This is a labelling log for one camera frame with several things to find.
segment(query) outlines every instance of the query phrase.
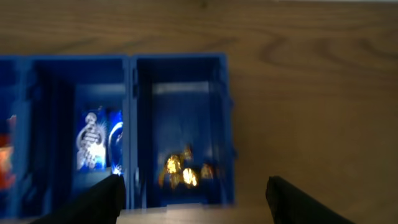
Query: blue snack packet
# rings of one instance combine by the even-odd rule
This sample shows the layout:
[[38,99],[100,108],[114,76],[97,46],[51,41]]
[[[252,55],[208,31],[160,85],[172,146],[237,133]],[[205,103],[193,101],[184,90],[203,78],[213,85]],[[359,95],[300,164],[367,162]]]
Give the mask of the blue snack packet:
[[106,113],[104,109],[84,111],[78,123],[76,165],[81,172],[105,170]]
[[122,174],[122,141],[123,141],[123,117],[121,111],[109,113],[108,155],[111,163],[112,174]]

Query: black object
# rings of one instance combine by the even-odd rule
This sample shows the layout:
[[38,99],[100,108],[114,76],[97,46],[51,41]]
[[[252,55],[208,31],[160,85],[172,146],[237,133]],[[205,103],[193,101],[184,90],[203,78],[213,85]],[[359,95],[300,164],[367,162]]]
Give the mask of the black object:
[[269,177],[266,197],[275,224],[351,224],[279,176]]
[[46,215],[31,224],[111,224],[116,223],[126,204],[124,179],[111,175],[60,210]]

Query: wooden table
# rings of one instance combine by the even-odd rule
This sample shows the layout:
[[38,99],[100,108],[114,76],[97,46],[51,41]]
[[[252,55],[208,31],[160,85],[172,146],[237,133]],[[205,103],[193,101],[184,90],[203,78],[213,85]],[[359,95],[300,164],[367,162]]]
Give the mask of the wooden table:
[[228,54],[236,206],[119,223],[272,223],[270,175],[352,221],[398,222],[398,4],[0,2],[2,54],[138,52]]

